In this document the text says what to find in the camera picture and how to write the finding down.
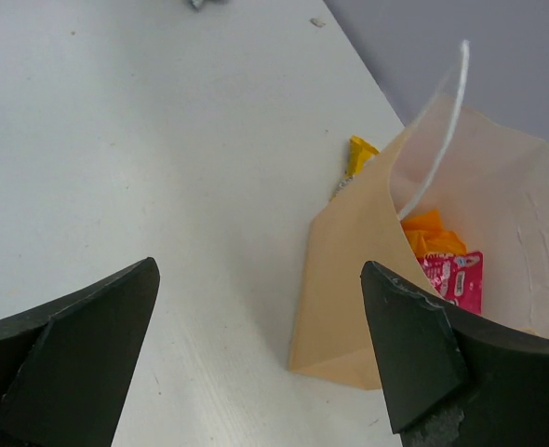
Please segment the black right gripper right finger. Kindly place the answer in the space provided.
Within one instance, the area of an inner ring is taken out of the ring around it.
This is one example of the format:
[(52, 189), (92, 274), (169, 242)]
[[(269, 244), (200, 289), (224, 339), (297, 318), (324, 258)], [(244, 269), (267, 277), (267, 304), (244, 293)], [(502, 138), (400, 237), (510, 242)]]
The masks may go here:
[(368, 262), (361, 287), (392, 431), (405, 446), (549, 446), (549, 339)]

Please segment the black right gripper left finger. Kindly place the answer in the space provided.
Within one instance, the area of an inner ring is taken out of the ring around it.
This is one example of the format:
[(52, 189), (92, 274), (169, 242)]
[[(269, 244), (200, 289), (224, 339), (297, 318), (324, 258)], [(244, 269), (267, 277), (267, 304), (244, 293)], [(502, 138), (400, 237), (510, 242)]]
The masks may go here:
[(0, 319), (0, 446), (109, 446), (160, 274), (143, 259)]

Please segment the pink red snack packet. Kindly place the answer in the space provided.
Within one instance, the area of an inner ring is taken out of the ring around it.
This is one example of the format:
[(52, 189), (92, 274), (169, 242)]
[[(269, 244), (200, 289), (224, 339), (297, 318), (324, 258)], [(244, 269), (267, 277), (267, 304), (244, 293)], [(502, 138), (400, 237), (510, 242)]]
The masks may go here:
[(480, 315), (483, 300), (483, 254), (430, 253), (418, 259), (432, 286), (446, 301)]

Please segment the orange yellow snack bag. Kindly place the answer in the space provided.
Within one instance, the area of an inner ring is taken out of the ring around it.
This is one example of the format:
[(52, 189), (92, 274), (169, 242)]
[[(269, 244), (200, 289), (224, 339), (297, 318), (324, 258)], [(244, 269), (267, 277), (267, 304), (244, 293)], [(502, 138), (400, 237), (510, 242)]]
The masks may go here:
[(405, 219), (401, 227), (417, 258), (433, 253), (463, 255), (468, 252), (459, 236), (444, 226), (438, 209)]

